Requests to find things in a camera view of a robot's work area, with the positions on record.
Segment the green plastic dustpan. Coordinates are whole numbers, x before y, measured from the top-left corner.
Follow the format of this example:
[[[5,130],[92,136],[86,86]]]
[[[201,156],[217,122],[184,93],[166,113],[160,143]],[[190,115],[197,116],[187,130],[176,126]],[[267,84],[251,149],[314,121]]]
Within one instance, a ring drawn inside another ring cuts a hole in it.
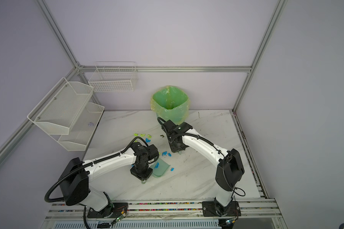
[[[159,162],[159,167],[157,169],[154,169],[154,166],[156,165],[157,162]],[[170,168],[170,165],[166,163],[163,159],[159,158],[152,166],[153,172],[151,173],[151,176],[148,179],[152,177],[161,178],[168,171],[169,168]]]

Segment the aluminium frame post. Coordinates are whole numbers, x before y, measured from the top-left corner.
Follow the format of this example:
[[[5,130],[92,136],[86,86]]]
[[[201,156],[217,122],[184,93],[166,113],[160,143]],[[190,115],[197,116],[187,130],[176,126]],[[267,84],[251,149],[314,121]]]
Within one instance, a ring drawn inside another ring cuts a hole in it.
[[[53,32],[55,38],[60,44],[60,47],[65,52],[67,58],[69,59],[70,63],[73,65],[75,69],[80,67],[80,63],[77,61],[73,51],[71,50],[68,42],[66,41],[65,36],[63,35],[55,17],[53,16],[50,7],[44,0],[35,0],[34,1],[40,9],[41,14],[43,15],[47,25],[49,26],[50,30]]]

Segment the white mesh wall shelf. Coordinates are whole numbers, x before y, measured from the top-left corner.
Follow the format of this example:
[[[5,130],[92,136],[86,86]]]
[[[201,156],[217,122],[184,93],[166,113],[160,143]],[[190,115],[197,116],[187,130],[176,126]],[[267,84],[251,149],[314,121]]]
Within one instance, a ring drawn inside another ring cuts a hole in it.
[[[27,118],[67,151],[86,151],[104,107],[92,86],[62,78]]]

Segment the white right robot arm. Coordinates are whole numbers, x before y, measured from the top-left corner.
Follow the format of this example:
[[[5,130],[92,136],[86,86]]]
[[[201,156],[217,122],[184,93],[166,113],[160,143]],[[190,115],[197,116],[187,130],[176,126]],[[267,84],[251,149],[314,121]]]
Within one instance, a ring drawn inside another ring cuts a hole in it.
[[[200,135],[190,124],[183,122],[180,125],[171,120],[157,118],[162,130],[165,132],[172,152],[184,151],[192,148],[216,168],[215,181],[220,189],[214,198],[214,216],[227,216],[230,211],[237,210],[234,201],[236,184],[242,179],[245,169],[236,149],[221,148]]]

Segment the blue paper scrap pair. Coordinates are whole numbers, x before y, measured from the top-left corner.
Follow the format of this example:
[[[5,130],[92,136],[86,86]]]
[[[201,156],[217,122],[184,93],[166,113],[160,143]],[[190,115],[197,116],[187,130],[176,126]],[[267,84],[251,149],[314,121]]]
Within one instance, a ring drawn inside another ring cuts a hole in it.
[[[171,157],[172,154],[169,153],[169,152],[167,152],[167,151],[164,151],[164,152],[162,153],[162,156],[169,156],[169,157]]]

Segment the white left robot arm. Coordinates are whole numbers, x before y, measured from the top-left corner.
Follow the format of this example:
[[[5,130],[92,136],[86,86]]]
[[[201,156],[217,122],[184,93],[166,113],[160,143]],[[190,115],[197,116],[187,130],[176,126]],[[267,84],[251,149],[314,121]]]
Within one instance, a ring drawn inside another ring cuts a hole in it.
[[[108,191],[113,184],[121,184],[122,171],[140,181],[152,174],[150,163],[159,157],[155,145],[132,143],[126,149],[101,158],[70,160],[62,172],[59,188],[67,206],[82,205],[89,209],[89,218],[116,218],[125,214],[127,203],[113,203]]]

